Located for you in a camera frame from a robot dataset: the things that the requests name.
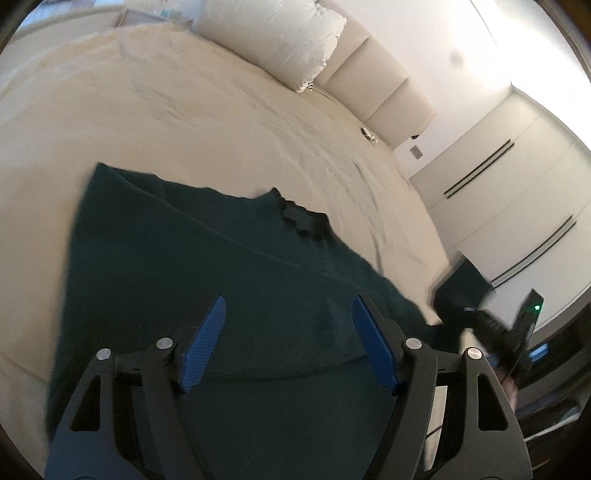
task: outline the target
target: white bedsheet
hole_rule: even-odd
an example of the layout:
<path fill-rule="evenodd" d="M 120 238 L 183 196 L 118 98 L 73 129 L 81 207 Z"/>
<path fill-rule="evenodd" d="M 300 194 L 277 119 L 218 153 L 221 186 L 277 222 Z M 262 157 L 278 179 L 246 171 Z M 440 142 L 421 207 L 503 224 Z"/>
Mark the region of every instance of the white bedsheet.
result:
<path fill-rule="evenodd" d="M 70 228 L 102 161 L 253 197 L 277 187 L 416 302 L 448 266 L 392 152 L 321 92 L 296 94 L 170 24 L 68 43 L 0 77 L 0 421 L 39 470 Z"/>

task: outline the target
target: upholstered headboard panel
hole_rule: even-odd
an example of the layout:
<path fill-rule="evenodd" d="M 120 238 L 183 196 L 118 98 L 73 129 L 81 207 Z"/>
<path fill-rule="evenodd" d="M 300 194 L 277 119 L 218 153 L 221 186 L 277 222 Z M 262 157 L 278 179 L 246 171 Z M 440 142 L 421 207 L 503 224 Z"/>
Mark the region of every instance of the upholstered headboard panel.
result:
<path fill-rule="evenodd" d="M 318 3 L 343 15 L 347 24 L 314 83 L 349 108 L 392 150 L 421 134 L 435 111 L 404 67 L 333 0 Z"/>

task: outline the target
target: black cabinet handle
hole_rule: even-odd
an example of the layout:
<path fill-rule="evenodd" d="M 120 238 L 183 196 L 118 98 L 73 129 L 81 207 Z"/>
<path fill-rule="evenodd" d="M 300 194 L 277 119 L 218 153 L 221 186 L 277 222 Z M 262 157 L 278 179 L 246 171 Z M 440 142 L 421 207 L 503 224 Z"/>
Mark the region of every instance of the black cabinet handle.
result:
<path fill-rule="evenodd" d="M 445 192 L 443 192 L 443 196 L 447 199 L 453 197 L 456 193 L 462 190 L 462 188 L 468 185 L 472 180 L 477 178 L 478 175 L 483 173 L 488 167 L 490 167 L 494 162 L 496 162 L 499 158 L 505 155 L 514 146 L 515 142 L 511 141 L 511 139 L 507 140 L 505 143 L 502 144 L 501 147 L 495 150 L 495 152 L 492 155 L 490 155 L 484 162 L 479 164 L 470 173 L 462 177 L 458 182 L 456 182 Z"/>
<path fill-rule="evenodd" d="M 524 271 L 527 267 L 529 267 L 533 262 L 538 260 L 542 255 L 544 255 L 548 250 L 550 250 L 553 246 L 555 246 L 559 240 L 565 236 L 572 227 L 577 224 L 577 220 L 575 220 L 574 215 L 571 215 L 566 219 L 566 221 L 558 227 L 557 230 L 552 233 L 546 240 L 544 240 L 540 246 L 538 246 L 535 250 L 531 253 L 526 255 L 520 261 L 518 261 L 515 265 L 511 268 L 505 270 L 501 275 L 497 278 L 492 280 L 492 286 L 497 288 L 503 285 L 503 283 L 508 282 L 510 279 L 515 277 L 520 272 Z"/>

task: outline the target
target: dark green sweater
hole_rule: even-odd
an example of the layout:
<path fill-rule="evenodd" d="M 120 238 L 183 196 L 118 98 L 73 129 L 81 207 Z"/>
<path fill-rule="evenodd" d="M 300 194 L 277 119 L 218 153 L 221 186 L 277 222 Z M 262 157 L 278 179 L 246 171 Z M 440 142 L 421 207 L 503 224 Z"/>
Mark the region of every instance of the dark green sweater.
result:
<path fill-rule="evenodd" d="M 182 411 L 216 478 L 361 478 L 394 399 L 375 383 L 351 303 L 368 293 L 430 343 L 435 330 L 417 307 L 324 214 L 275 189 L 237 198 L 104 164 L 72 233 L 50 437 L 97 350 L 172 336 L 213 293 L 226 299 L 226 324 Z"/>

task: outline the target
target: cabinet door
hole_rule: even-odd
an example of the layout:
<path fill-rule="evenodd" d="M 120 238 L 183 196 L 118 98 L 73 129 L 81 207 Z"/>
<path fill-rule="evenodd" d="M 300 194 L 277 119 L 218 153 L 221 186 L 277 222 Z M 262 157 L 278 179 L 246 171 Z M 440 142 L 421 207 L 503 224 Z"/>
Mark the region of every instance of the cabinet door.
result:
<path fill-rule="evenodd" d="M 534 288 L 544 297 L 536 329 L 551 321 L 591 284 L 591 204 L 576 217 L 576 224 L 536 262 L 496 289 L 485 308 L 508 326 Z"/>
<path fill-rule="evenodd" d="M 524 195 L 460 242 L 457 250 L 492 280 L 538 248 L 590 200 L 591 158 L 573 144 Z"/>
<path fill-rule="evenodd" d="M 569 148 L 571 138 L 539 117 L 515 146 L 454 196 L 429 209 L 444 248 L 451 251 L 529 189 Z"/>
<path fill-rule="evenodd" d="M 459 138 L 425 168 L 411 183 L 429 209 L 443 200 L 447 189 L 486 160 L 507 140 L 515 140 L 540 111 L 529 100 L 514 93 Z"/>

